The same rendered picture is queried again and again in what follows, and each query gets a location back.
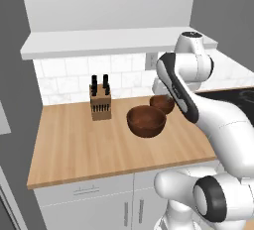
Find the black hob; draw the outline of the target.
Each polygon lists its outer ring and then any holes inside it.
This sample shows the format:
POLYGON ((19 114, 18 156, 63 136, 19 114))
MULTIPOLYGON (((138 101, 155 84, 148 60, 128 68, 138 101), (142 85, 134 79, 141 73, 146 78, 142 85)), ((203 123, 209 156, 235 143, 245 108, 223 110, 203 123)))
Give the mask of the black hob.
POLYGON ((254 127, 254 87, 211 90, 198 92, 197 95, 235 104, 246 114, 254 127))

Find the grey cupboard door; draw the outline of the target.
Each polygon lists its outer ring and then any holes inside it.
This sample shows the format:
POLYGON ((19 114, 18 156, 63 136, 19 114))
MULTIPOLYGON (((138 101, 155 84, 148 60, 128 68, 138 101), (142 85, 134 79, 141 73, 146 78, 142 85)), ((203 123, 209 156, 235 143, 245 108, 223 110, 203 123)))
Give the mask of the grey cupboard door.
POLYGON ((111 194, 41 207, 47 230, 131 230, 132 193, 111 194), (124 226, 124 202, 129 204, 124 226))
POLYGON ((166 211, 167 200, 161 198, 154 188, 134 191, 132 230, 154 230, 158 220, 166 211), (139 201, 144 199, 143 221, 139 224, 139 201))

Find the grey drawer front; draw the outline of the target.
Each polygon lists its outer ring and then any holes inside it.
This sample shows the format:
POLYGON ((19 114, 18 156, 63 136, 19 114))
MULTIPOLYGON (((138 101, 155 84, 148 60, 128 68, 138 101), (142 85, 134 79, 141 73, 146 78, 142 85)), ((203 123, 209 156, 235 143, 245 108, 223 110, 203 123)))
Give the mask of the grey drawer front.
POLYGON ((65 183, 48 187, 36 188, 34 193, 41 207, 62 204, 75 200, 100 197, 109 194, 121 194, 133 188, 133 175, 123 174, 111 177, 91 179, 79 182, 65 183), (99 187, 95 193, 73 195, 72 192, 81 187, 99 187))
MULTIPOLYGON (((212 167, 216 169, 219 165, 219 160, 213 160, 208 162, 196 163, 191 165, 177 166, 171 167, 171 170, 181 170, 184 168, 192 168, 192 167, 212 167)), ((154 187, 154 178, 157 173, 163 172, 164 169, 156 169, 152 171, 146 172, 136 172, 134 177, 134 189, 142 189, 142 188, 153 188, 154 187)))

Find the small brown wooden bowl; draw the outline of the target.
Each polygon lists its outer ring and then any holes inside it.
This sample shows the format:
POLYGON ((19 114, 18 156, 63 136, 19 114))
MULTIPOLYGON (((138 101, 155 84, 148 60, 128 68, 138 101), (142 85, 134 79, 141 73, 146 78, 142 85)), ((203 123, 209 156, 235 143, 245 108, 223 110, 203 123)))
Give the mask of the small brown wooden bowl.
POLYGON ((150 105, 162 110, 166 115, 168 115, 173 111, 175 101, 167 95, 154 95, 150 98, 150 105))

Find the white open wall cabinet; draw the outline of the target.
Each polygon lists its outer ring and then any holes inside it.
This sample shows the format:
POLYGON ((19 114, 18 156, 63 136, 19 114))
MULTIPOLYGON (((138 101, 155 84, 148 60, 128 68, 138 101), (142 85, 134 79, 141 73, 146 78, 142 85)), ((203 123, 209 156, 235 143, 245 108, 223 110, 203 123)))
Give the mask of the white open wall cabinet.
POLYGON ((31 34, 22 58, 172 49, 190 27, 193 0, 25 0, 31 34))

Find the wooden knife block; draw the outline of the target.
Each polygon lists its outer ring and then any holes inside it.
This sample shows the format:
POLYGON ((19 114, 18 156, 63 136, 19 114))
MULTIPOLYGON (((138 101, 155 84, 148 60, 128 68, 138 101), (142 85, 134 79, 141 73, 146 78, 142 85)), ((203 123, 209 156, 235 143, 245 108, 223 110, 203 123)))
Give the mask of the wooden knife block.
POLYGON ((92 120, 109 120, 111 118, 111 94, 105 94, 103 85, 98 84, 95 95, 89 91, 89 96, 92 120))

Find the large brown wooden bowl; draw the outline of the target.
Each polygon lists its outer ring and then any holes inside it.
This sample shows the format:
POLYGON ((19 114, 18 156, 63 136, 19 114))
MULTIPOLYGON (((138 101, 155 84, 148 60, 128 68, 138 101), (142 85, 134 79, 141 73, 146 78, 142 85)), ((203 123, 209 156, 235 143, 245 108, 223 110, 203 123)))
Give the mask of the large brown wooden bowl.
POLYGON ((163 131, 167 121, 163 111, 149 105, 131 108, 126 119, 131 132, 141 138, 156 137, 163 131))

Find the grey tall cabinet panel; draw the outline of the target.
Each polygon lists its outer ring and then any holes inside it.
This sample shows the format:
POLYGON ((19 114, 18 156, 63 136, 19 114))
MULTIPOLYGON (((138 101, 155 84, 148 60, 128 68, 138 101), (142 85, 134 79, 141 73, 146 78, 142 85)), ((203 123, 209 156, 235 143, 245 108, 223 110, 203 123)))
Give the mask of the grey tall cabinet panel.
POLYGON ((0 167, 28 230, 47 230, 27 179, 42 113, 33 63, 20 48, 30 34, 24 0, 0 0, 0 102, 11 132, 0 135, 0 167))

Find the white wall outlet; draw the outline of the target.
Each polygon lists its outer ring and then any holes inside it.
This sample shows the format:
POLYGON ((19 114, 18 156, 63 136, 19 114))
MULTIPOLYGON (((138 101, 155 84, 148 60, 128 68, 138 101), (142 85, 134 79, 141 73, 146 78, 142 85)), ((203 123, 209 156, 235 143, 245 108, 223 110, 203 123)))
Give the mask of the white wall outlet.
POLYGON ((146 70, 155 69, 157 59, 158 59, 157 53, 146 53, 145 69, 146 70))

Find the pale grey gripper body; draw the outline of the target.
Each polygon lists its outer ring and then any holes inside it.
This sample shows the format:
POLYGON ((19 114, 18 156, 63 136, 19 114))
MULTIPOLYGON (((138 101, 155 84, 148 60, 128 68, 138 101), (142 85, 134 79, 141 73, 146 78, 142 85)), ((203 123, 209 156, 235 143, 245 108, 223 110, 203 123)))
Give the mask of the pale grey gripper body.
POLYGON ((169 92, 168 88, 158 77, 154 79, 152 91, 155 95, 166 95, 167 97, 171 97, 171 93, 169 92))

